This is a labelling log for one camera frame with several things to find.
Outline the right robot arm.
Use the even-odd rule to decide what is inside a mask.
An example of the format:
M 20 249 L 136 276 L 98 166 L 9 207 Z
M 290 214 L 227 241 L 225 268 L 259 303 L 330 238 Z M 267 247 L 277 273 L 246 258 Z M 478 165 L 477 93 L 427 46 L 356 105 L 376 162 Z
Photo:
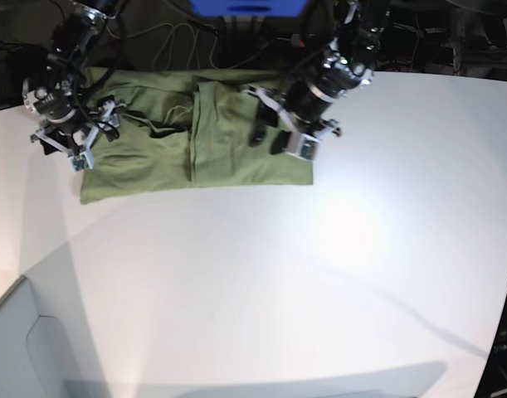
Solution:
M 41 71 L 22 83 L 26 109 L 37 117 L 38 127 L 30 141 L 39 143 L 45 155 L 63 153 L 75 171 L 92 169 L 92 147 L 103 135 L 119 137 L 119 111 L 124 102 L 108 95 L 90 105 L 117 70 L 124 52 L 126 30 L 117 1 L 75 1 L 74 12 L 55 29 L 51 50 Z M 121 28 L 120 44 L 111 66 L 94 82 L 85 77 L 92 51 L 98 46 L 108 22 Z

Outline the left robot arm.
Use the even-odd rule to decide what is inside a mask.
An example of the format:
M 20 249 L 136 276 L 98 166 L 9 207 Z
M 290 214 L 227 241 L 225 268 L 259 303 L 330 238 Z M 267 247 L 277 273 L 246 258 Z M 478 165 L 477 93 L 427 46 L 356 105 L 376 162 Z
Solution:
M 339 122 L 324 113 L 350 90 L 371 83 L 391 6 L 389 1 L 334 2 L 330 38 L 293 66 L 279 88 L 247 87 L 259 101 L 250 146 L 261 145 L 268 128 L 276 128 L 271 154 L 311 162 L 326 135 L 340 136 Z

